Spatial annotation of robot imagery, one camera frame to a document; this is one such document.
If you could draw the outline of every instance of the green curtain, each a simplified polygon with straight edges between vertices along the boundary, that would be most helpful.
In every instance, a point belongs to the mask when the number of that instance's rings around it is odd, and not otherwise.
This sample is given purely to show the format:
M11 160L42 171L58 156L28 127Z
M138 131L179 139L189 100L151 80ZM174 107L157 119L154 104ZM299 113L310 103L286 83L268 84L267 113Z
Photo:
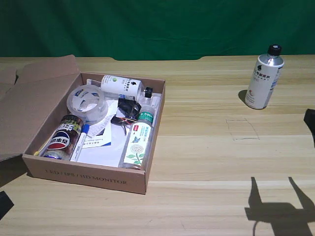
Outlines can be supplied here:
M0 57L315 54L314 0L1 0Z

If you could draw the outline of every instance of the marker pen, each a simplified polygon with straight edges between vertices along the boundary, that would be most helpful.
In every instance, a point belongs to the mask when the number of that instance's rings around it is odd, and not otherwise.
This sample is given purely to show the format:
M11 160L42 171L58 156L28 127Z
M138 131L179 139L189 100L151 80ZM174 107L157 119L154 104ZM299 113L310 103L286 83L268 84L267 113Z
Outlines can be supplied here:
M74 148L74 151L71 155L70 161L75 161L75 162L78 161L78 158L79 158L80 152L82 150L82 147L83 147L85 138L87 136L87 133L89 131L89 128L90 128L90 126L88 124L83 125L82 132L81 132L79 140L78 140L78 142Z

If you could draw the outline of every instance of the wooden table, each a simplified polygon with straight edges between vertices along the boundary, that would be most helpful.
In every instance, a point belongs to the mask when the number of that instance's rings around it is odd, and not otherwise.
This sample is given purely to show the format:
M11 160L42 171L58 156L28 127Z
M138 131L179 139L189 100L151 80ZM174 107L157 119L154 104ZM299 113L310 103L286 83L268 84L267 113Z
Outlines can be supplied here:
M283 58L283 74L264 110L245 106L238 96L247 89L254 56L193 61L78 58L81 71L166 80L148 192L142 196L25 174L7 184L2 179L0 190L15 206L0 221L0 235L272 236L273 226L276 235L295 228L302 232L292 235L302 236L309 235L306 221L315 234L310 201L315 201L315 149L303 122L306 109L315 109L315 56ZM0 69L42 59L0 58ZM25 171L18 159L8 166L2 174L12 177ZM248 220L251 177L263 203L253 188ZM302 203L288 177L304 192L296 188Z

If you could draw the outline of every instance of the blue marker cap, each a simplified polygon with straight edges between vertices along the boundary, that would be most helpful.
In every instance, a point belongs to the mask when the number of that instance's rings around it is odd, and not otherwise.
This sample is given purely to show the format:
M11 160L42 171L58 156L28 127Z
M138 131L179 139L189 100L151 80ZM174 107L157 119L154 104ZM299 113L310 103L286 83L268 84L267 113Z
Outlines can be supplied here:
M87 134L89 129L90 129L90 125L89 124L83 125L82 133L86 133Z

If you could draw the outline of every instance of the roll of tape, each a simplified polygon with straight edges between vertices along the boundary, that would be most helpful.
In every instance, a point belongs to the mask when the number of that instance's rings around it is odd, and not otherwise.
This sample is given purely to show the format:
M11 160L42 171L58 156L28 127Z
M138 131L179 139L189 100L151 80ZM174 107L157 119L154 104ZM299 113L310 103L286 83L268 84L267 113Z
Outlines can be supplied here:
M101 121L108 110L104 92L94 85L82 85L73 90L68 96L67 107L89 125Z

